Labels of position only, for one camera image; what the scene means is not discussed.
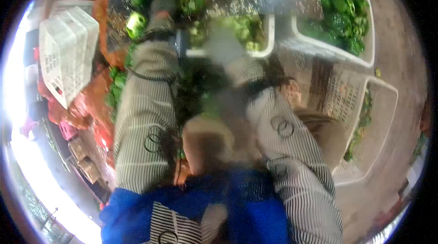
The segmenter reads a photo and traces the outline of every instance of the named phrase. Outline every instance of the blue fabric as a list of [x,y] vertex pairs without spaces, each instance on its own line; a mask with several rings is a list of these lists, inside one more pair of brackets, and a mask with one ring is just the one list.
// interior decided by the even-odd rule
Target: blue fabric
[[288,243],[287,215],[266,171],[234,169],[189,178],[184,190],[166,186],[137,194],[117,188],[109,202],[100,214],[104,244],[149,241],[154,202],[198,223],[209,204],[221,203],[227,207],[231,243]]

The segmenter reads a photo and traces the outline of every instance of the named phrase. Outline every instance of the person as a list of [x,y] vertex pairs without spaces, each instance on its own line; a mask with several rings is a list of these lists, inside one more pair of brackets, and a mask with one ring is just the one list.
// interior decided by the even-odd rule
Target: person
[[[186,123],[183,149],[194,175],[172,186],[172,159],[155,139],[176,126],[175,9],[174,0],[154,0],[148,40],[133,57],[116,121],[118,188],[100,215],[102,242],[341,243],[334,183],[316,140],[279,89],[254,89],[265,72],[226,30],[215,30],[207,48],[232,81],[220,97],[236,119]],[[233,110],[242,105],[243,119]]]

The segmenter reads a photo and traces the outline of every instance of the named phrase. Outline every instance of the striped shirt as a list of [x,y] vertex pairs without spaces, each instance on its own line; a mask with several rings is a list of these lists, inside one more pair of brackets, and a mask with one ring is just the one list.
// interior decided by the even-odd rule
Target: striped shirt
[[[177,53],[167,42],[141,44],[133,60],[133,69],[150,77],[172,77],[178,71]],[[236,86],[264,76],[261,65],[249,58],[225,69]],[[292,242],[342,243],[333,179],[309,130],[274,88],[265,89],[249,104],[247,117],[257,130],[264,163],[286,208]],[[155,152],[158,145],[150,137],[173,127],[176,117],[168,83],[129,76],[118,106],[114,142],[119,187],[143,193],[163,183],[170,165]],[[198,224],[159,203],[153,209],[150,243],[158,243],[163,228],[174,232],[178,243],[211,243],[227,215],[221,205],[212,205]],[[162,237],[175,242],[173,234]]]

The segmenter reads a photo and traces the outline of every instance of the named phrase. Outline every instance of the pink crate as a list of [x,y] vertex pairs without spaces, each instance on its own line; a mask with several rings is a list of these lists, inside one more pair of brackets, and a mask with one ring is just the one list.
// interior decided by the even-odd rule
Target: pink crate
[[75,127],[71,126],[65,121],[61,121],[59,124],[59,129],[61,130],[62,137],[65,140],[70,140],[78,133],[78,130]]

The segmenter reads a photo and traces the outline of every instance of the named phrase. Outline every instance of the gray glove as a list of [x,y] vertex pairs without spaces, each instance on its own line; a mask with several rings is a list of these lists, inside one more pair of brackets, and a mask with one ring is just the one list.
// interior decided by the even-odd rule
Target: gray glove
[[151,10],[149,12],[152,18],[158,12],[167,11],[171,17],[177,11],[177,3],[175,0],[154,0],[151,4]]
[[233,31],[216,24],[211,27],[210,39],[206,43],[205,49],[214,63],[223,66],[227,66],[246,55]]

